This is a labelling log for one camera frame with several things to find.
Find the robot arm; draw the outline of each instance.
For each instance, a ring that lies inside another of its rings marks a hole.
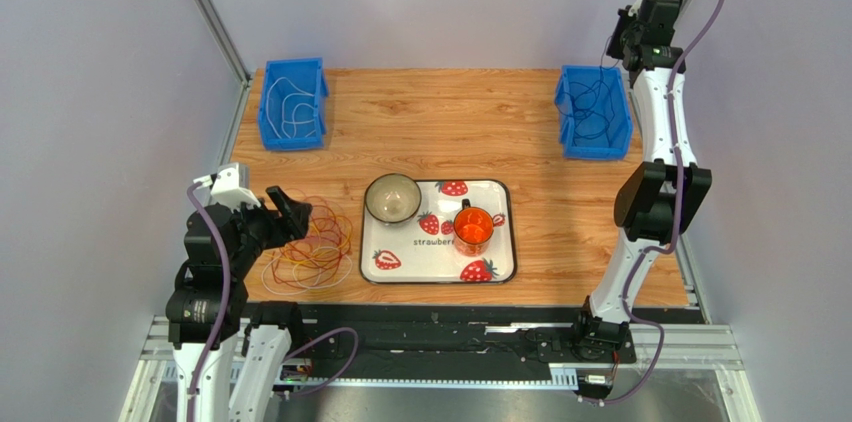
[[[710,188],[710,171],[697,166],[683,116],[686,68],[675,74],[673,104],[667,100],[668,81],[683,50],[672,47],[674,23],[681,0],[637,0],[619,11],[619,21],[607,54],[623,60],[636,100],[635,115],[642,129],[643,162],[618,192],[614,219],[619,227],[616,249],[603,280],[586,299],[575,330],[575,343],[587,358],[619,350],[628,335],[630,315],[639,288],[659,251],[672,240],[675,191],[683,207],[679,233],[689,227]],[[675,140],[683,164],[677,180]],[[641,265],[627,286],[640,255]]]
[[[192,408],[196,421],[224,422],[229,420],[227,401],[236,333],[248,299],[243,280],[264,250],[305,237],[312,207],[290,199],[278,187],[270,187],[266,193],[277,211],[267,209],[248,189],[248,168],[240,164],[224,165],[196,183],[211,189],[214,203],[204,211],[222,237],[230,273],[223,273],[222,254],[211,228],[196,211],[186,223],[188,260],[175,277],[175,291],[166,305],[169,342],[174,344],[178,366],[177,412],[179,421],[187,420]],[[222,300],[224,277],[230,280],[227,300]],[[198,387],[190,392],[193,372],[221,311],[225,313],[221,329],[200,368]],[[230,420],[262,419],[279,366],[276,362],[293,343],[301,344],[301,329],[296,304],[260,304],[247,329],[243,351],[246,364],[231,399]]]

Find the orange mug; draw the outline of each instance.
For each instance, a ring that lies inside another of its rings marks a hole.
[[[488,212],[471,207],[470,199],[462,200],[462,210],[453,220],[453,245],[469,257],[482,255],[494,235],[494,222]]]

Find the wood grain surface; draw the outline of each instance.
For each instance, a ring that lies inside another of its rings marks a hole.
[[[553,106],[558,70],[339,69],[327,70],[326,77],[331,97],[324,149],[263,148],[256,121],[263,86],[259,70],[232,160],[249,165],[256,194],[279,185],[339,205],[354,224],[356,266],[336,287],[283,297],[261,284],[267,253],[246,278],[251,300],[577,305],[594,290],[617,238],[613,201],[641,161],[641,144],[635,134],[630,153],[619,162],[564,159]],[[505,183],[515,224],[515,278],[502,285],[365,281],[357,267],[364,191],[389,172]],[[687,304],[673,257],[658,259],[637,303]]]

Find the strawberry print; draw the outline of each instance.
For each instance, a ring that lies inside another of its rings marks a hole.
[[[376,253],[373,254],[373,259],[376,261],[376,267],[378,267],[379,270],[393,270],[402,266],[402,262],[400,262],[399,257],[389,250],[377,250]]]
[[[490,282],[496,276],[494,262],[481,259],[467,264],[459,278],[462,282]]]
[[[438,232],[441,230],[440,224],[438,223],[438,217],[431,212],[423,212],[420,214],[420,217],[417,218],[417,222],[420,223],[420,228],[429,235],[438,235]]]
[[[458,196],[464,195],[467,193],[467,184],[460,180],[450,180],[446,182],[438,182],[435,184],[435,187],[438,188],[438,192],[441,192],[445,195]]]

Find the purple cable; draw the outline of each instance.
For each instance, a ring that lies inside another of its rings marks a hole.
[[[673,144],[673,152],[675,156],[675,161],[677,163],[677,188],[675,192],[675,208],[674,208],[674,221],[672,223],[672,240],[669,242],[669,246],[665,249],[661,249],[659,247],[650,247],[646,250],[643,250],[639,257],[636,258],[636,263],[633,264],[633,267],[630,269],[630,273],[627,275],[627,280],[624,281],[624,288],[621,291],[621,303],[624,306],[624,311],[630,317],[632,322],[636,322],[638,324],[645,324],[655,327],[660,331],[660,341],[657,343],[657,350],[654,353],[654,357],[651,358],[651,363],[648,364],[648,370],[645,371],[645,374],[642,375],[642,378],[639,379],[639,382],[630,390],[628,390],[624,395],[616,397],[611,400],[604,401],[603,399],[594,399],[588,398],[584,400],[589,401],[594,405],[604,406],[604,405],[613,405],[624,402],[625,400],[632,397],[636,392],[648,382],[648,379],[651,377],[651,373],[654,371],[654,367],[657,365],[657,361],[660,359],[660,354],[663,351],[663,342],[666,338],[665,329],[663,326],[654,322],[652,320],[645,320],[633,315],[633,311],[630,310],[630,307],[627,305],[627,292],[630,289],[630,284],[633,282],[633,278],[636,276],[636,272],[639,271],[639,267],[642,265],[642,262],[645,260],[645,256],[653,250],[655,252],[659,252],[661,254],[671,254],[675,251],[675,247],[677,246],[678,239],[680,237],[680,220],[681,220],[681,212],[683,209],[683,156],[680,152],[680,141],[678,140],[677,134],[677,119],[675,117],[675,103],[674,103],[674,82],[675,77],[677,77],[678,70],[683,65],[683,62],[686,60],[686,56],[692,49],[698,44],[698,42],[704,37],[704,34],[710,30],[710,26],[713,25],[713,22],[716,21],[716,17],[719,16],[719,12],[722,11],[722,5],[725,3],[725,0],[718,0],[716,2],[716,8],[713,10],[713,14],[710,15],[710,18],[707,20],[707,23],[704,24],[704,27],[698,32],[698,35],[695,36],[695,39],[690,42],[689,45],[686,46],[683,53],[678,57],[677,61],[675,61],[674,67],[672,67],[671,75],[669,75],[669,80],[667,84],[667,94],[668,102],[669,102],[669,130],[671,131],[672,144]]]
[[[195,198],[195,190],[201,187],[201,182],[196,182],[186,189],[186,196],[195,207],[198,215],[204,220],[204,224],[213,235],[213,240],[216,241],[216,247],[219,249],[219,257],[222,259],[222,302],[219,305],[219,313],[216,314],[216,320],[213,322],[213,328],[210,329],[210,335],[207,336],[207,342],[204,343],[204,348],[201,350],[201,355],[198,357],[198,362],[195,364],[195,370],[192,371],[192,379],[187,390],[186,403],[186,422],[195,420],[195,395],[198,394],[198,379],[201,377],[201,369],[204,368],[204,362],[207,360],[207,355],[210,354],[210,349],[213,348],[213,343],[219,336],[219,331],[222,330],[222,324],[225,321],[225,312],[228,307],[228,299],[231,297],[231,264],[228,261],[228,249],[225,248],[225,241],[222,240],[222,234],[219,233],[219,228],[210,218],[210,214],[201,205],[201,202]]]
[[[293,392],[290,395],[291,397],[302,397],[302,396],[305,396],[305,395],[313,394],[314,392],[318,392],[318,391],[324,389],[326,386],[328,386],[328,384],[337,380],[338,377],[343,375],[343,373],[346,372],[347,369],[349,369],[349,366],[352,365],[352,361],[355,360],[355,354],[358,353],[358,332],[355,332],[355,329],[353,329],[351,327],[340,327],[338,329],[330,330],[330,331],[322,334],[321,336],[317,337],[316,339],[312,340],[311,342],[309,342],[309,343],[303,345],[302,347],[298,348],[295,352],[292,352],[287,357],[284,357],[284,360],[281,361],[282,364],[284,362],[287,362],[288,360],[292,359],[293,357],[301,354],[302,352],[310,349],[311,347],[319,344],[320,342],[327,340],[327,339],[329,339],[332,336],[335,336],[337,334],[341,334],[343,332],[347,332],[349,334],[352,334],[352,337],[355,338],[355,345],[352,347],[352,353],[349,355],[349,360],[347,360],[346,363],[343,364],[343,367],[341,367],[340,370],[338,370],[336,374],[332,375],[331,377],[329,377],[328,379],[323,381],[321,384],[319,384],[315,387],[311,387],[310,389],[305,389],[305,390],[300,390],[298,392]],[[281,395],[281,396],[284,396],[284,397],[286,397],[287,394],[288,394],[288,392],[284,392],[284,393],[279,392],[278,393],[278,395]]]

